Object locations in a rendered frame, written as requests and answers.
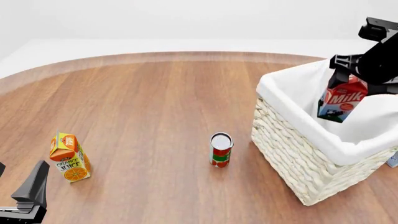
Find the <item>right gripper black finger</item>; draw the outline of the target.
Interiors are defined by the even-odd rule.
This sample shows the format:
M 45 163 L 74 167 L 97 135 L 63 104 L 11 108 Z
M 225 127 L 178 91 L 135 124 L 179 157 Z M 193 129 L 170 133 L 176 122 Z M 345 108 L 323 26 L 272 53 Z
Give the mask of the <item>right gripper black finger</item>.
M 373 95 L 398 95 L 398 83 L 368 84 L 367 96 Z
M 349 82 L 350 72 L 342 68 L 336 68 L 328 81 L 328 89 L 334 89 L 339 85 Z

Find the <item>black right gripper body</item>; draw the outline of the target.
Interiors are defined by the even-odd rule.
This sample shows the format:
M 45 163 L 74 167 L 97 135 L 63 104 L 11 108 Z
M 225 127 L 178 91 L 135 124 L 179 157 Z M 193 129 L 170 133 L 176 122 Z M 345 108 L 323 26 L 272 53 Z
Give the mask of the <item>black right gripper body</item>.
M 330 68 L 348 72 L 372 85 L 398 84 L 398 55 L 334 55 Z

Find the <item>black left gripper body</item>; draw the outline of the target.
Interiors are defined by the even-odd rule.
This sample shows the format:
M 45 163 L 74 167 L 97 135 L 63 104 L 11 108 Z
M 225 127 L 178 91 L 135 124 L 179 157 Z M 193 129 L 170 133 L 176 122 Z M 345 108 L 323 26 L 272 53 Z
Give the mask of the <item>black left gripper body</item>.
M 0 207 L 0 224 L 41 224 L 47 209 L 27 204 L 26 208 Z

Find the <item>red and blue milk carton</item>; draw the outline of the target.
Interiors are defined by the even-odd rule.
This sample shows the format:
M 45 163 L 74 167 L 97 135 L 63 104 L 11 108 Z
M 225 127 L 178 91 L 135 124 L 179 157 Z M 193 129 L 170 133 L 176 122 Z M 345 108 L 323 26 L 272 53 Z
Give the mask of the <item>red and blue milk carton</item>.
M 367 94 L 367 83 L 350 75 L 348 83 L 325 89 L 318 101 L 317 117 L 342 123 Z

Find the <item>white cloth basket liner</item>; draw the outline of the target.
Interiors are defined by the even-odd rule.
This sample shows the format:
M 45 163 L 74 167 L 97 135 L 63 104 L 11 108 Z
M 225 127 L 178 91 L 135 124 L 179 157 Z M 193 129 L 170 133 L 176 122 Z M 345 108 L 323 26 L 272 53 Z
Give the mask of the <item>white cloth basket liner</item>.
M 317 117 L 332 72 L 322 60 L 265 74 L 257 93 L 339 166 L 398 146 L 398 95 L 366 96 L 343 123 Z

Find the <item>white wicker basket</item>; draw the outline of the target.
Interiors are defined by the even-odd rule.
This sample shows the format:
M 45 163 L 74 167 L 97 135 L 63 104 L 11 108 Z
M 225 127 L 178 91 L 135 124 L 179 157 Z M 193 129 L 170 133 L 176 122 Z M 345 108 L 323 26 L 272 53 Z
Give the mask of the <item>white wicker basket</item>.
M 258 95 L 252 141 L 298 199 L 314 205 L 367 179 L 398 151 L 386 149 L 346 166 L 335 164 Z

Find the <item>orange juice carton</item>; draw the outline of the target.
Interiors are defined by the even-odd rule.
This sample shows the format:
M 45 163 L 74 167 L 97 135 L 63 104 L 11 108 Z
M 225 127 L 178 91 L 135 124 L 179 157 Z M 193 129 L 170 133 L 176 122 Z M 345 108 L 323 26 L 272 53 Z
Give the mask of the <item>orange juice carton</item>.
M 50 160 L 69 183 L 91 177 L 91 166 L 74 134 L 57 131 L 50 145 Z

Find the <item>red and green tin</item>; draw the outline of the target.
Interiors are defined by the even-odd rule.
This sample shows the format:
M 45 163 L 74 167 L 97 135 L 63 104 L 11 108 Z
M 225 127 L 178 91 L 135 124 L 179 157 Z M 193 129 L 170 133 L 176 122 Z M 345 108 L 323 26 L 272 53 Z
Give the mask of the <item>red and green tin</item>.
M 210 138 L 209 162 L 211 165 L 222 168 L 229 164 L 231 151 L 234 146 L 229 134 L 217 132 Z

